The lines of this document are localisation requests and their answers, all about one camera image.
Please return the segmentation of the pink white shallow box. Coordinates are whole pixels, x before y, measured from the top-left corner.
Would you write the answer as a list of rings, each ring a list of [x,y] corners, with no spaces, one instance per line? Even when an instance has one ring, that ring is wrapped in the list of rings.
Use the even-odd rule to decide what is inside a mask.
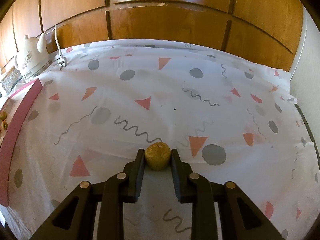
[[[9,173],[12,154],[23,122],[42,90],[39,79],[30,81],[7,97],[2,105],[6,111],[8,128],[1,132],[1,205],[9,206]]]

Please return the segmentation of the patterned white tablecloth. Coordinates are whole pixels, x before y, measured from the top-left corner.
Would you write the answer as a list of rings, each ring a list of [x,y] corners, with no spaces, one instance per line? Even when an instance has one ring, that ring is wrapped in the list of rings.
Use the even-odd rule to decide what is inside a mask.
[[[233,181],[285,239],[319,214],[319,165],[290,93],[290,74],[214,49],[105,41],[65,49],[52,64],[12,155],[1,212],[29,239],[82,181],[123,170],[164,142],[208,180]]]

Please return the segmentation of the white ceramic electric kettle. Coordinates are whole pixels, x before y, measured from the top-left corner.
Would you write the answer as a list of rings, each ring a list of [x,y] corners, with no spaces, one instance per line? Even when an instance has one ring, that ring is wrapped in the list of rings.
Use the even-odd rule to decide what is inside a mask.
[[[35,76],[48,62],[49,54],[46,48],[46,33],[39,38],[24,36],[20,49],[14,57],[15,68],[25,81]]]

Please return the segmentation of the silver tissue box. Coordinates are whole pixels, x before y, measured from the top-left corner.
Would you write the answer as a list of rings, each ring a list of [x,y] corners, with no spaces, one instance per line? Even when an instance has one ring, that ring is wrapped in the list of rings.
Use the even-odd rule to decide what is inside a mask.
[[[1,94],[8,95],[15,85],[20,81],[22,75],[15,67],[12,67],[1,76]]]

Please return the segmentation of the small yellow-green fruit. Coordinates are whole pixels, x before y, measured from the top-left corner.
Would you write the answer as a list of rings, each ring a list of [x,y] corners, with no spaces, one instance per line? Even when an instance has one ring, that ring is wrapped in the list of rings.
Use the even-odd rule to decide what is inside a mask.
[[[4,121],[6,118],[7,118],[7,113],[6,113],[6,111],[2,111],[2,112],[0,112],[0,120],[1,121]]]
[[[167,144],[156,142],[145,150],[144,155],[148,166],[154,171],[159,171],[167,166],[171,152]]]

